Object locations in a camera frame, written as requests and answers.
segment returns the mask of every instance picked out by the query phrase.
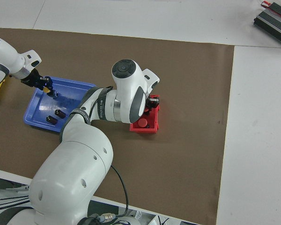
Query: blue tray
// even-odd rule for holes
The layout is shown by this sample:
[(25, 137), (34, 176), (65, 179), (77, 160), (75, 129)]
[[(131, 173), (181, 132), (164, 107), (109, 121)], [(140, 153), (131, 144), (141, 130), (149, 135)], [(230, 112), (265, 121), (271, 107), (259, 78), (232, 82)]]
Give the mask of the blue tray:
[[(86, 91), (95, 85), (58, 77), (51, 77), (51, 79), (53, 88), (58, 92), (58, 98), (51, 98), (36, 88), (24, 114), (24, 122), (39, 128), (60, 132), (70, 112), (79, 105)], [(62, 119), (55, 115), (56, 109), (63, 111), (66, 117)], [(57, 124), (53, 125), (46, 121), (46, 117), (49, 115), (58, 119)]]

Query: cable connector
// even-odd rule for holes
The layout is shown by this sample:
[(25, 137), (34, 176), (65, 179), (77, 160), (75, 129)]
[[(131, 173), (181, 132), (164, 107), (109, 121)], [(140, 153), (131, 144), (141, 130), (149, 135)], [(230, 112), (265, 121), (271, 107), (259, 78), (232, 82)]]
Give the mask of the cable connector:
[(108, 223), (108, 222), (112, 221), (115, 218), (116, 218), (116, 215), (113, 214), (113, 213), (104, 213), (104, 214), (102, 214), (102, 215), (97, 217), (97, 219), (101, 223)]

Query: brown cardboard sheet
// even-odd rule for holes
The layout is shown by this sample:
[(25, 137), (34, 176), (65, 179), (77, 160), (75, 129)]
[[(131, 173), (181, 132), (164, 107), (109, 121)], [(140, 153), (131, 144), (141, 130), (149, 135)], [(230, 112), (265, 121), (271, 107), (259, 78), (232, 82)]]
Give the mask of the brown cardboard sheet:
[[(112, 65), (133, 59), (160, 77), (157, 134), (129, 124), (94, 121), (113, 145), (130, 204), (203, 225), (215, 225), (234, 47), (45, 30), (0, 29), (18, 52), (35, 50), (42, 76), (114, 85)], [(0, 170), (32, 178), (58, 146), (57, 133), (24, 124), (34, 89), (7, 78), (0, 89)], [(110, 170), (96, 196), (125, 203)]]

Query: black velcro strap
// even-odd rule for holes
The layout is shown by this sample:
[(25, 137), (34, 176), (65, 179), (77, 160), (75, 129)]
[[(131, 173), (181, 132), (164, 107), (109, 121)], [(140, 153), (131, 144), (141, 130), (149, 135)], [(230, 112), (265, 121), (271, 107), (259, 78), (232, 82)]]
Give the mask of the black velcro strap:
[(73, 110), (71, 111), (70, 115), (71, 115), (72, 113), (80, 114), (81, 116), (83, 116), (84, 122), (85, 122), (86, 124), (89, 124), (89, 125), (90, 125), (90, 118), (89, 118), (89, 115), (88, 115), (84, 110), (79, 109), (79, 108), (76, 108), (76, 109), (73, 109)]
[(106, 102), (106, 96), (107, 93), (111, 90), (111, 86), (107, 88), (103, 88), (98, 96), (97, 101), (97, 110), (98, 110), (98, 116), (101, 120), (106, 120), (105, 117), (105, 102)]

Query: screw hole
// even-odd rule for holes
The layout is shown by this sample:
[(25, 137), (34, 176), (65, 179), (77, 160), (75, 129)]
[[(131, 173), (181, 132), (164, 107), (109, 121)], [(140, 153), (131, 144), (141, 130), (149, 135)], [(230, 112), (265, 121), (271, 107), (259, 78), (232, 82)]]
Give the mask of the screw hole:
[(83, 186), (84, 188), (86, 188), (86, 182), (85, 182), (85, 180), (84, 180), (84, 179), (81, 179), (80, 182), (81, 182), (82, 186)]
[(41, 201), (42, 198), (43, 198), (43, 191), (40, 191), (40, 192), (38, 193), (38, 199)]

